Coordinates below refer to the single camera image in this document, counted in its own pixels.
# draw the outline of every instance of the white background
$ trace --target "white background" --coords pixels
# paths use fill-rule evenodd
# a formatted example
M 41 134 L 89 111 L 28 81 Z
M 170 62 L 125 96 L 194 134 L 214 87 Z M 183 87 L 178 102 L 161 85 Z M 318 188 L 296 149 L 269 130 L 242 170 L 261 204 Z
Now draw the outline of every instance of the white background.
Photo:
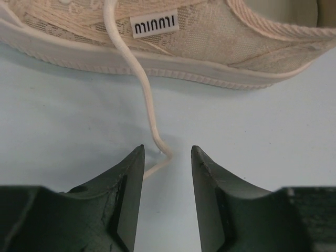
M 336 50 L 258 91 L 150 78 L 175 159 L 143 183 L 135 252 L 200 252 L 190 150 L 268 190 L 336 185 Z M 0 44 L 0 184 L 67 191 L 150 135 L 138 80 L 65 69 Z

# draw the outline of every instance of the shoe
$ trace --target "shoe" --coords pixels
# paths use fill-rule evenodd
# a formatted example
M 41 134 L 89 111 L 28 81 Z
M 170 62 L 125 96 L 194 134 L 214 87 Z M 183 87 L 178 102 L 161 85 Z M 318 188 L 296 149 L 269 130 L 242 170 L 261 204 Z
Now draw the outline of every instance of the shoe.
M 103 7 L 103 0 L 0 0 L 0 41 L 55 65 L 131 74 Z M 150 76 L 257 89 L 333 48 L 335 12 L 333 0 L 119 0 L 115 22 Z

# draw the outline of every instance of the canvas fabric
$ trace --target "canvas fabric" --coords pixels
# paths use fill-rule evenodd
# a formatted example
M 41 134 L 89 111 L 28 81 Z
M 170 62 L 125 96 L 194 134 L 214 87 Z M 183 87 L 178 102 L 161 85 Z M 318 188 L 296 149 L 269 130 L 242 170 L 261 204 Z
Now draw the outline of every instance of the canvas fabric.
M 28 26 L 63 39 L 113 47 L 103 0 L 5 0 Z M 130 16 L 178 9 L 180 30 L 133 39 Z M 133 50 L 254 71 L 293 71 L 336 46 L 336 29 L 275 23 L 243 0 L 120 0 L 117 26 Z

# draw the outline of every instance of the shoe tag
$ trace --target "shoe tag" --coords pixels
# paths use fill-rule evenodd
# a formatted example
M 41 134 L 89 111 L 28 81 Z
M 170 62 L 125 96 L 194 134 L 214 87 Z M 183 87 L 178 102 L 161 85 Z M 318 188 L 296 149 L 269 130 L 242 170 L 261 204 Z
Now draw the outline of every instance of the shoe tag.
M 175 32 L 180 29 L 177 9 L 131 17 L 133 38 Z

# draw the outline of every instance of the shoe sole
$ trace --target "shoe sole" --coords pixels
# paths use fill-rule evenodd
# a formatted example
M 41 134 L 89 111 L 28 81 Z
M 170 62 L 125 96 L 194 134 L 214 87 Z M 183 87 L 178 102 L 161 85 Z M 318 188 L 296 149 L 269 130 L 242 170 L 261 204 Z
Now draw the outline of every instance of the shoe sole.
M 68 41 L 23 24 L 0 3 L 0 41 L 37 59 L 84 71 L 131 75 L 132 71 L 115 48 Z M 266 73 L 225 65 L 133 51 L 149 76 L 190 80 L 231 89 L 261 89 L 289 79 L 311 65 L 287 73 Z

